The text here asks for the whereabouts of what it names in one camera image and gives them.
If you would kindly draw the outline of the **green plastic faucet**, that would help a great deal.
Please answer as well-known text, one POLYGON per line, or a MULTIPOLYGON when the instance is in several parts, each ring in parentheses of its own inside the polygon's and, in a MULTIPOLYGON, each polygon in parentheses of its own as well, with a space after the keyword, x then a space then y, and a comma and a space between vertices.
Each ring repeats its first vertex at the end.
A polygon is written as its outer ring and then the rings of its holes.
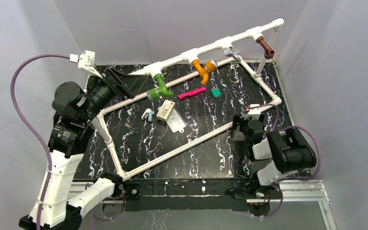
POLYGON ((168 87, 164 83, 163 75, 161 73, 158 73, 154 76, 154 81, 158 84, 158 87, 147 91, 147 97, 150 100, 156 100, 161 96, 174 97, 173 92, 169 91, 168 87))

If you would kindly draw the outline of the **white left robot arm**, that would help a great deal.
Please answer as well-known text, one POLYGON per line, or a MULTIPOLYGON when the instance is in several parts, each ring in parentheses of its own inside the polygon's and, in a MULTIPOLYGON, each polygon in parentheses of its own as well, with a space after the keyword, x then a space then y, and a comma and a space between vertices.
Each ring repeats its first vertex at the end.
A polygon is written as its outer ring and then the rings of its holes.
POLYGON ((101 201, 122 197, 123 179, 113 173, 103 173, 74 198, 69 198, 69 190, 94 133, 95 117, 114 98, 134 98, 147 79, 145 75, 128 75, 108 67, 101 77, 89 80, 87 90, 73 81, 56 88, 46 179, 34 208, 20 219, 21 228, 77 230, 83 217, 101 201))

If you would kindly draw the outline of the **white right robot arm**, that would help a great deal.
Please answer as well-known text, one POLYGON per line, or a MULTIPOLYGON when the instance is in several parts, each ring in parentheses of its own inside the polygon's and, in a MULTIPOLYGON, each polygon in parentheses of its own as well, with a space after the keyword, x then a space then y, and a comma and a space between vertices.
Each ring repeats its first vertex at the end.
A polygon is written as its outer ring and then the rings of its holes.
POLYGON ((243 134, 246 157, 255 161, 270 159, 270 163, 254 172, 249 182, 226 190, 227 195, 268 197, 277 183, 319 166, 317 154, 301 133, 301 128, 291 126, 280 131, 266 131, 264 118, 264 115, 256 118, 236 115, 233 118, 231 132, 243 134))

